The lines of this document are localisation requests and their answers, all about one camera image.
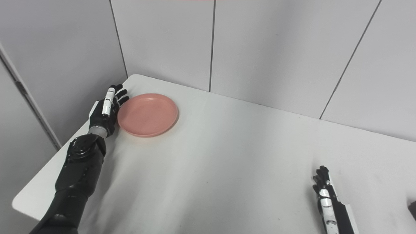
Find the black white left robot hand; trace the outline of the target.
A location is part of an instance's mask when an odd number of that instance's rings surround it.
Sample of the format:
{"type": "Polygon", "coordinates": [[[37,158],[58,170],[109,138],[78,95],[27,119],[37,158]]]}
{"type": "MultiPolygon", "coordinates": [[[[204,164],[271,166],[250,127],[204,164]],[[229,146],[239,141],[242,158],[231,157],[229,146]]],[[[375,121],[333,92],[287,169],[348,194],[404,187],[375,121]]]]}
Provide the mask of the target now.
{"type": "Polygon", "coordinates": [[[88,133],[104,139],[113,135],[118,112],[129,99],[128,91],[123,84],[110,86],[104,99],[97,102],[89,117],[88,133]]]}

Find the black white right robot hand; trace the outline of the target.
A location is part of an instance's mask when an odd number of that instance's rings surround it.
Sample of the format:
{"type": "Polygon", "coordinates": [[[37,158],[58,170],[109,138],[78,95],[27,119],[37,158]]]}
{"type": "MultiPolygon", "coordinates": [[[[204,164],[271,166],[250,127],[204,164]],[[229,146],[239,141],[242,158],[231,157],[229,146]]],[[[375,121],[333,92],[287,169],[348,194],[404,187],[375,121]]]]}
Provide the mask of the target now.
{"type": "Polygon", "coordinates": [[[327,167],[321,165],[313,176],[318,211],[326,234],[358,234],[358,227],[349,204],[337,196],[327,167]]]}

